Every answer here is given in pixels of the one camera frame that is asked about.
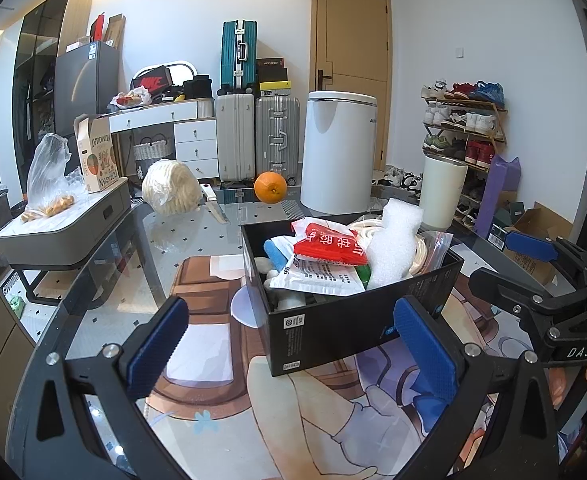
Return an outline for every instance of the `white suitcase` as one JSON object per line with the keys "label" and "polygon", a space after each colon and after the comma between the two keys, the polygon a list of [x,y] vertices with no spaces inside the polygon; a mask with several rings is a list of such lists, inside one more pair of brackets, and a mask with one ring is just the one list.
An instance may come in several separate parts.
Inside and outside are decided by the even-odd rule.
{"label": "white suitcase", "polygon": [[216,99],[218,167],[223,182],[256,178],[254,96],[229,94]]}

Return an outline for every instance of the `wooden door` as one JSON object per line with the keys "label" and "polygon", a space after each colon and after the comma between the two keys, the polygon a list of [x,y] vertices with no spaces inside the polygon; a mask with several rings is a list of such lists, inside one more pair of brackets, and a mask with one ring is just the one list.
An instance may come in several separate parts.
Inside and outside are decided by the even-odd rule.
{"label": "wooden door", "polygon": [[390,0],[315,0],[312,15],[311,90],[322,88],[376,97],[376,170],[384,170],[389,129],[389,4]]}

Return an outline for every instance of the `aluminum suitcase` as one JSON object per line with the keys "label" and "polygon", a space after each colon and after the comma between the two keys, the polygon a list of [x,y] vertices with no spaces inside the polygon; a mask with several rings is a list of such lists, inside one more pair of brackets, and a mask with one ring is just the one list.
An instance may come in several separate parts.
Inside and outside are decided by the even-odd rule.
{"label": "aluminum suitcase", "polygon": [[296,184],[300,142],[300,102],[291,96],[256,101],[256,173],[273,171]]}
{"label": "aluminum suitcase", "polygon": [[254,96],[229,94],[216,99],[218,167],[223,182],[256,178]]}
{"label": "aluminum suitcase", "polygon": [[224,22],[222,27],[221,91],[243,92],[256,84],[256,22]]}

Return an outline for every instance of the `red packaging bag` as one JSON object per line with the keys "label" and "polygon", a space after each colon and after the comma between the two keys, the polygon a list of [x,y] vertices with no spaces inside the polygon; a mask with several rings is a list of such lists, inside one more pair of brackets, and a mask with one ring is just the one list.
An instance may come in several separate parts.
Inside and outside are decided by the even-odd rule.
{"label": "red packaging bag", "polygon": [[343,224],[304,218],[292,223],[298,240],[293,252],[305,260],[330,262],[343,266],[367,264],[367,256],[355,239],[355,233]]}

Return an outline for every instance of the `teal suitcase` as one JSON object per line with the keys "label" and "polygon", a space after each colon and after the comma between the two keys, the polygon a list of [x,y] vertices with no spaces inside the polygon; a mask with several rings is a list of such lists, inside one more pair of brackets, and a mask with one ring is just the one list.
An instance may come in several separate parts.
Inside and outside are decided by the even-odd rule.
{"label": "teal suitcase", "polygon": [[224,22],[222,27],[221,90],[218,95],[254,91],[256,85],[256,22]]}

